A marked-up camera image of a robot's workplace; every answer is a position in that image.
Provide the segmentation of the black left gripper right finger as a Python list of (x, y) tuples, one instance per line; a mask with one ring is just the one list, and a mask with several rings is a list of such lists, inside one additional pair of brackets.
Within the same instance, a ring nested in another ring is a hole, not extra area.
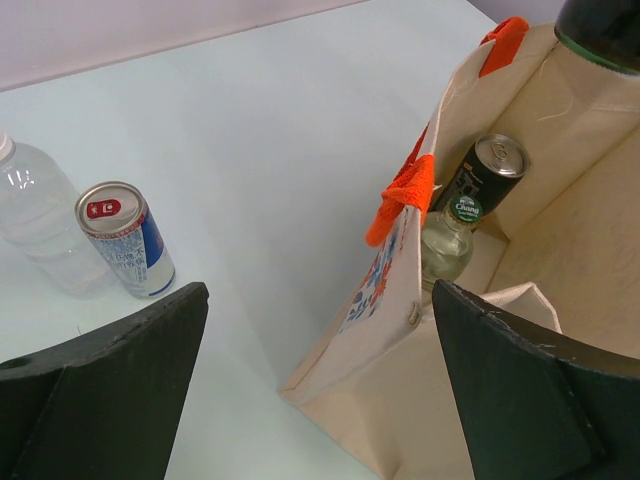
[(449, 281), (437, 281), (433, 307), (476, 478), (638, 478), (638, 360)]

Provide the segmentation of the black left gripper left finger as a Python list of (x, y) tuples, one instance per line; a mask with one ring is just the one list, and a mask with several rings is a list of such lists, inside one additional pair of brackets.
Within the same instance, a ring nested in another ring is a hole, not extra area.
[(1, 365), (4, 479), (162, 479), (208, 315), (192, 282)]

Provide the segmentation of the clear glass bottle green cap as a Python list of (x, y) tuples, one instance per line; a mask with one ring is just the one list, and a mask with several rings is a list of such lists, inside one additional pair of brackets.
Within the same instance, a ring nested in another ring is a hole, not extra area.
[(455, 194), (441, 211), (427, 215), (421, 229), (422, 304), (432, 303), (437, 280), (456, 280), (469, 264), (473, 229), (484, 216), (481, 204), (472, 196)]

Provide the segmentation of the black gold drink can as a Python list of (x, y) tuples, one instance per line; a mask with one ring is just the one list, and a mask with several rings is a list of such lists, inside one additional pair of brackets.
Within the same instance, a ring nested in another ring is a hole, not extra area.
[(529, 166), (528, 153), (518, 142), (502, 134), (485, 134), (467, 151), (430, 210), (440, 211), (456, 194), (463, 194), (474, 198), (487, 216), (520, 182)]

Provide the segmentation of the glass cola bottle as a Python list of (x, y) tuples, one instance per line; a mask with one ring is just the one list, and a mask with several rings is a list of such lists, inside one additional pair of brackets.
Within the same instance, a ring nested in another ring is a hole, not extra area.
[(570, 0), (554, 26), (558, 40), (612, 71), (639, 75), (639, 0)]

